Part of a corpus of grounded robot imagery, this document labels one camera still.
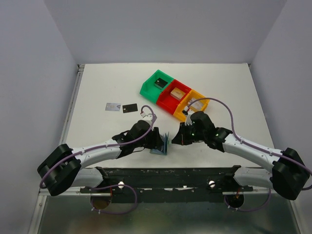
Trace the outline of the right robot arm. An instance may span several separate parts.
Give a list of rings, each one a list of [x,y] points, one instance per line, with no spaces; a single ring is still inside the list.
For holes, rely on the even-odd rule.
[[[187,116],[180,123],[172,143],[190,145],[203,141],[209,148],[240,156],[257,164],[255,169],[239,168],[225,177],[224,185],[230,191],[241,186],[258,186],[274,189],[288,200],[296,200],[310,177],[298,152],[294,149],[267,148],[234,134],[232,130],[216,127],[202,111]]]

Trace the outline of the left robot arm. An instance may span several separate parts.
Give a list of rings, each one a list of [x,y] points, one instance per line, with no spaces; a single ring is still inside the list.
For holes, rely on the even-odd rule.
[[[83,169],[105,160],[125,157],[136,148],[163,150],[165,138],[152,122],[139,120],[130,130],[102,144],[76,149],[61,144],[38,166],[39,187],[47,189],[52,196],[59,195],[73,187]]]

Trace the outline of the silver VIP credit card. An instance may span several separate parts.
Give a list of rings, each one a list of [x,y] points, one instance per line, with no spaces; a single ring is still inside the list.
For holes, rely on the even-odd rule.
[[[106,103],[105,111],[120,111],[120,103]]]

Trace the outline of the black credit card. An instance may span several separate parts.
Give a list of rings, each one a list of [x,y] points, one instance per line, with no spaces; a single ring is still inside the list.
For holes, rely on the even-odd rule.
[[[131,112],[137,112],[138,111],[138,107],[136,103],[133,104],[127,104],[127,105],[123,105],[122,106],[122,111],[123,113],[131,113]]]

